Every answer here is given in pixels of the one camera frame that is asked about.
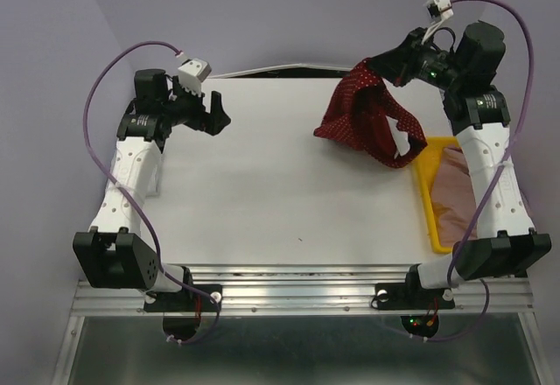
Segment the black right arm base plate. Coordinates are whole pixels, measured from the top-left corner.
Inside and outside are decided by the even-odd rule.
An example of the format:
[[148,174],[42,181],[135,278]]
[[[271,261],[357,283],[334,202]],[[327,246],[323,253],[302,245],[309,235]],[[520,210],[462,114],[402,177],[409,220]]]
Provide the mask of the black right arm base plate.
[[447,289],[413,289],[405,283],[376,283],[370,306],[380,311],[451,310],[453,297],[445,297]]

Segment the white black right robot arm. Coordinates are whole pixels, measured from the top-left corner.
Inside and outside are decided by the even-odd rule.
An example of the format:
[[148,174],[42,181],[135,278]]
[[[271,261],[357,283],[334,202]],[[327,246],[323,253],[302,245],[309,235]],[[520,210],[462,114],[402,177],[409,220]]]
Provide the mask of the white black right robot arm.
[[434,289],[486,277],[518,276],[551,250],[528,215],[511,158],[514,136],[504,95],[493,85],[506,51],[499,28],[469,24],[455,50],[432,46],[433,34],[416,28],[397,47],[367,60],[367,67],[396,87],[413,79],[439,88],[452,134],[463,152],[476,210],[451,255],[412,268],[405,301],[422,306]]

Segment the red polka dot skirt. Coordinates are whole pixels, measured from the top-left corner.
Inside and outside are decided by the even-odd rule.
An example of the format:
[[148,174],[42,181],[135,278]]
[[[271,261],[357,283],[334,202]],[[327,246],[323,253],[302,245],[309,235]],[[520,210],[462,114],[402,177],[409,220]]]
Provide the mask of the red polka dot skirt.
[[393,169],[410,164],[428,145],[420,122],[395,100],[366,59],[338,83],[313,135],[364,151]]

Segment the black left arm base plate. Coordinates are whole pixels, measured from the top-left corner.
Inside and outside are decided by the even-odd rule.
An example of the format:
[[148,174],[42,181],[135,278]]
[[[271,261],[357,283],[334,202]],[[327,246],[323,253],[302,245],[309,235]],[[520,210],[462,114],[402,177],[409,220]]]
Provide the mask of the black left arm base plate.
[[216,312],[215,306],[200,294],[188,290],[143,290],[145,312]]

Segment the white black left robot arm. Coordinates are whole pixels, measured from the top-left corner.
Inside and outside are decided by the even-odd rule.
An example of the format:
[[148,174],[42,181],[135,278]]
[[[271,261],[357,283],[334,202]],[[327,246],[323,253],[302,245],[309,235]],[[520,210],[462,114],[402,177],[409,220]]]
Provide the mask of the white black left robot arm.
[[209,65],[192,59],[174,76],[163,69],[135,73],[135,96],[117,129],[100,209],[88,231],[73,239],[73,251],[91,286],[162,292],[177,310],[193,303],[195,289],[188,269],[163,264],[160,247],[146,243],[141,228],[150,225],[144,202],[158,188],[172,129],[186,126],[216,136],[231,122],[220,93],[213,91],[210,105],[203,104],[202,83],[210,72]]

